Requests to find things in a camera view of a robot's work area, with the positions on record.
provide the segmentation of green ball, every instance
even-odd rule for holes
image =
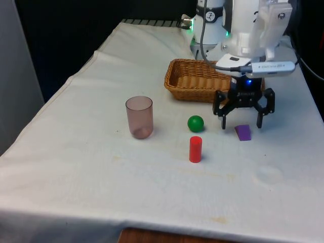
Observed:
[[[188,127],[194,133],[199,133],[204,130],[204,120],[198,116],[194,115],[188,120]]]

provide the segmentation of screw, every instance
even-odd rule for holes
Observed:
[[[286,17],[285,13],[281,13],[278,15],[278,19],[284,19]]]

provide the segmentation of stain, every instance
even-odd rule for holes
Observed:
[[[262,166],[256,171],[256,179],[266,185],[274,185],[284,180],[282,171],[272,166]]]
[[[184,168],[176,168],[176,169],[179,170],[180,172],[190,173],[190,174],[197,175],[197,176],[222,177],[222,175],[219,175],[219,174],[207,173],[207,172],[199,171],[199,170],[190,170],[190,169],[184,169]]]
[[[121,157],[119,156],[113,156],[112,159],[111,159],[111,162],[117,162],[121,159]]]
[[[235,179],[236,179],[236,175],[227,174],[227,181],[228,182],[234,182]]]
[[[228,221],[225,217],[218,217],[218,218],[215,218],[215,217],[212,217],[210,218],[210,220],[212,220],[213,222],[217,222],[217,223],[220,223],[220,224],[227,224]]]

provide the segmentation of wooden floor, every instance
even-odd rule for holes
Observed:
[[[230,243],[229,241],[205,239],[142,229],[125,229],[118,243]]]

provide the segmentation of pink plastic cup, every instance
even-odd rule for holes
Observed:
[[[153,101],[145,96],[136,96],[126,101],[126,110],[133,137],[148,138],[153,132]]]

